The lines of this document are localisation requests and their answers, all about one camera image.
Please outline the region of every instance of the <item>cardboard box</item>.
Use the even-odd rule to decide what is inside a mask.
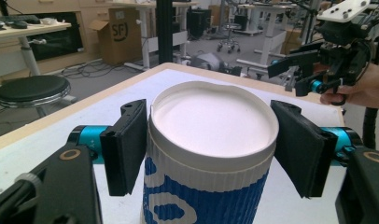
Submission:
[[[133,8],[110,8],[109,20],[92,21],[89,28],[97,31],[105,63],[134,62],[142,58],[139,12]]]
[[[297,49],[301,46],[302,41],[300,40],[301,30],[286,30],[285,42],[283,42],[281,54],[289,54],[291,49]]]
[[[213,17],[213,20],[211,21],[212,26],[219,26],[219,14],[220,14],[220,6],[219,5],[210,5],[209,9],[212,10],[211,16]],[[223,23],[228,22],[228,16],[230,15],[230,8],[228,6],[225,6],[224,10],[224,20]]]

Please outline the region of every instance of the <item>black pole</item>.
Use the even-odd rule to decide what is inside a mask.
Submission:
[[[379,39],[375,53],[375,64],[379,64]],[[366,107],[363,120],[363,143],[365,147],[376,149],[376,117],[378,116],[377,108]]]
[[[8,15],[7,0],[0,0],[0,11],[1,11],[1,15],[3,16]]]
[[[173,62],[173,3],[157,0],[157,32],[159,63]]]

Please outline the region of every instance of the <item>blue pattern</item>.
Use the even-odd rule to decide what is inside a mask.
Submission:
[[[146,159],[146,175],[155,174],[157,167],[148,157]],[[195,223],[253,223],[254,216],[262,194],[263,186],[268,172],[257,183],[242,189],[226,192],[209,192],[205,190],[191,189],[164,176],[163,183],[154,188],[144,185],[143,212],[147,224],[157,221],[175,220],[177,223],[186,221],[186,208],[179,207],[173,202],[158,204],[154,208],[149,207],[149,197],[153,194],[169,193],[172,197],[178,197],[185,201],[196,214]]]

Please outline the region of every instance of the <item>gray floor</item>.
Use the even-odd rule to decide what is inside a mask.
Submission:
[[[279,24],[276,24],[276,33],[282,32],[279,30]],[[246,59],[252,62],[258,62],[260,55],[253,52],[253,49],[262,49],[264,36],[263,34],[247,36],[234,35],[235,39],[241,45],[241,52],[234,51],[229,54],[226,48],[221,52],[217,52],[219,39],[209,39],[209,35],[201,37],[199,40],[191,40],[188,43],[188,56],[202,54],[207,52],[215,52],[229,66],[242,66],[242,73],[257,78],[255,72],[249,70],[248,66],[242,63],[237,63],[237,59]],[[151,57],[151,64],[157,65],[158,56]],[[109,66],[102,61],[89,62],[82,65],[76,65],[59,71],[58,76],[65,76],[71,83],[71,95],[74,95],[78,100],[85,99],[96,92],[102,91],[110,86],[113,86],[121,81],[139,74],[139,71],[125,66]],[[262,81],[281,84],[282,80],[279,77],[269,79],[266,76],[261,78]],[[63,103],[48,105],[47,110],[50,113],[57,111],[67,106]],[[346,113],[344,121],[347,127],[354,129],[357,133],[362,132],[362,120],[364,108],[356,105],[344,105]],[[38,119],[38,115],[33,108],[29,109],[7,109],[0,106],[0,135],[9,133],[21,126]],[[379,149],[379,116],[377,120],[377,148]]]

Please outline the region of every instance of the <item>human hand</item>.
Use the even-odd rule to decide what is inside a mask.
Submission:
[[[340,86],[336,93],[328,90],[321,95],[320,102],[324,105],[340,103],[344,95],[347,103],[379,108],[379,66],[371,63],[354,86]]]

